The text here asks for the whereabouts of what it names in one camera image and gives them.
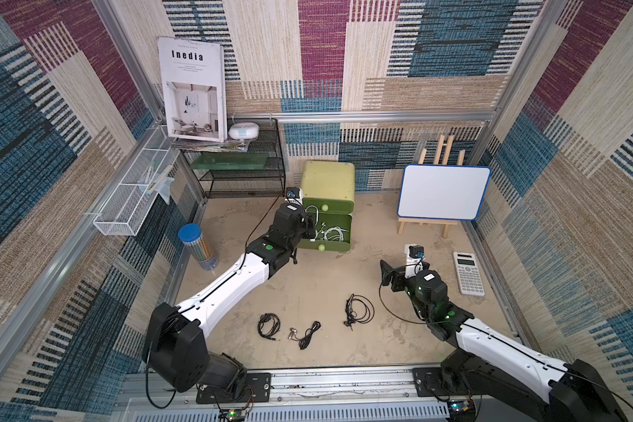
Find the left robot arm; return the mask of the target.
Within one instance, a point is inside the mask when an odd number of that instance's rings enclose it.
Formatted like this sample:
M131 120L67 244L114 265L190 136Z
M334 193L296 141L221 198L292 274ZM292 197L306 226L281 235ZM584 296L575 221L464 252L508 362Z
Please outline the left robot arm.
M176 305L159 304L151 314L142 358L177 393L204 385L238 397L247 369L225 353L211 353L207 337L247 294L296 262L299 243L315 234L299 199L286 199L268 232L250 242L239 260L198 294Z

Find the green drawer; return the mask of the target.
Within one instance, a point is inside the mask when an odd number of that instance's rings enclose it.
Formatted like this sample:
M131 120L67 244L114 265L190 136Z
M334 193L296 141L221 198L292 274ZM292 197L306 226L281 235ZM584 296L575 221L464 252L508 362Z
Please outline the green drawer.
M316 251L348 252L351 249L353 216L317 212L308 215L315 223L316 234L303 239L299 248Z

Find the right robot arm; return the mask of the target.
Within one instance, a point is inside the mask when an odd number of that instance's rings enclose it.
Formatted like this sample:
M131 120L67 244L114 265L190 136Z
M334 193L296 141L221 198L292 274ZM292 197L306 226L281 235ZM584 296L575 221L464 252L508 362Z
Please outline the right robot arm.
M381 284L411 301L420 325L453 346L441 362L448 390L473 389L537 421L624 421L628 404L583 360L567 363L492 329L449 300L448 287L425 261L404 267L381 261Z

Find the white earphones coil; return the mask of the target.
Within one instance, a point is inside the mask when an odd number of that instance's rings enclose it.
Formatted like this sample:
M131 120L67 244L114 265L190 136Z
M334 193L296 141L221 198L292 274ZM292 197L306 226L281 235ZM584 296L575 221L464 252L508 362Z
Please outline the white earphones coil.
M325 240L326 239L326 236L325 236L326 225L324 222L320 220L319 208L314 205L309 205L308 207L306 207L305 210L308 216L311 218L311 221L313 224L314 234L311 237L310 241L316 242L318 240Z

